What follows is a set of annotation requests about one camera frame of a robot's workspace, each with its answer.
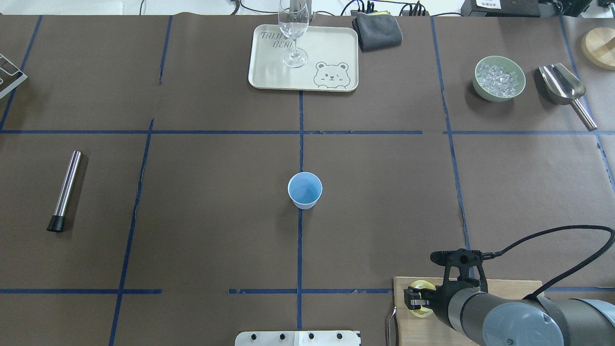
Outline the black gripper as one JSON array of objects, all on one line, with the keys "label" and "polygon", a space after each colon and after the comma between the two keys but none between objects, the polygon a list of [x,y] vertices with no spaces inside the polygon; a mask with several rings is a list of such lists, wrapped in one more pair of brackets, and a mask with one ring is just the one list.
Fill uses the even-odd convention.
[{"label": "black gripper", "polygon": [[450,304],[450,289],[438,287],[435,290],[427,288],[407,287],[404,295],[406,307],[410,310],[432,309],[439,319],[448,319]]}]

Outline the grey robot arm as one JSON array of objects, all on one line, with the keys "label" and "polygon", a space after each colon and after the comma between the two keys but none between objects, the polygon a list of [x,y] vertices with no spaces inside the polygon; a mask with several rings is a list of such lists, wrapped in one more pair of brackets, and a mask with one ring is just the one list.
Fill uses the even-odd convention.
[{"label": "grey robot arm", "polygon": [[398,321],[401,346],[612,346],[614,306],[596,299],[507,299],[466,288],[433,306],[429,289],[407,287],[399,308],[427,308]]}]

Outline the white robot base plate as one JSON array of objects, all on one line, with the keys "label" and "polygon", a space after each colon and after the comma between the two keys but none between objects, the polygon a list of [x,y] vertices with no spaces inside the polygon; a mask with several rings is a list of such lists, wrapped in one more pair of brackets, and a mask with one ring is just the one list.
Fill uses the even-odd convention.
[{"label": "white robot base plate", "polygon": [[238,333],[235,346],[360,346],[360,332],[325,331],[244,331]]}]

